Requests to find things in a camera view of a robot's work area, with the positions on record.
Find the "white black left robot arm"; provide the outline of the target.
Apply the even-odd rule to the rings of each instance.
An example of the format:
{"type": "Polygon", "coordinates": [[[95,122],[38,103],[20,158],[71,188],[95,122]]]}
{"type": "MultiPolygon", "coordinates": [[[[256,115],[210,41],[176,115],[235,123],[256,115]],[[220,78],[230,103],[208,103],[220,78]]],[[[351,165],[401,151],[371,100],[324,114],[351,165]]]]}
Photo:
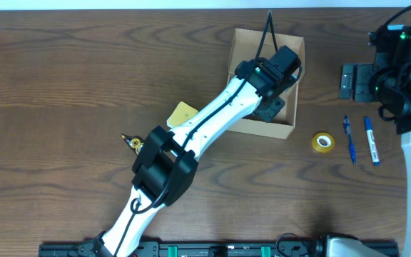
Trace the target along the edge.
{"type": "Polygon", "coordinates": [[[155,127],[144,140],[123,139],[137,155],[128,203],[112,228],[96,239],[97,256],[129,256],[155,214],[176,202],[191,186],[198,161],[230,126],[256,114],[269,122],[284,107],[279,95],[302,71],[298,55],[287,46],[266,59],[242,61],[225,89],[203,110],[166,131],[155,127]]]}

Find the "yellow sticky note pad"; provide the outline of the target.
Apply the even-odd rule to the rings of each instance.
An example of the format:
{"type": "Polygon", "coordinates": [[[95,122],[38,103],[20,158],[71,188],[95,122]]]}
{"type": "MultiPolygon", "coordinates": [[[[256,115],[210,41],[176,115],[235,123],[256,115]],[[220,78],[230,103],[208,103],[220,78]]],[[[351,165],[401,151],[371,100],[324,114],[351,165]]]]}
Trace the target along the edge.
{"type": "Polygon", "coordinates": [[[181,101],[166,120],[166,124],[169,128],[180,126],[194,117],[197,113],[197,109],[181,101]]]}

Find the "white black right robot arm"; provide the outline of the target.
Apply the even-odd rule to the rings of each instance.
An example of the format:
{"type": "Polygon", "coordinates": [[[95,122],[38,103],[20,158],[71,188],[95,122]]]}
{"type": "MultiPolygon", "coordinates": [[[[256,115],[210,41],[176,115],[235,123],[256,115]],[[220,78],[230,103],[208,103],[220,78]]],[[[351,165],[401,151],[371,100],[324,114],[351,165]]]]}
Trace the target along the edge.
{"type": "Polygon", "coordinates": [[[369,35],[375,46],[371,64],[342,67],[339,97],[379,102],[379,116],[392,121],[401,136],[407,171],[407,221],[403,256],[411,256],[411,26],[384,25],[369,35]]]}

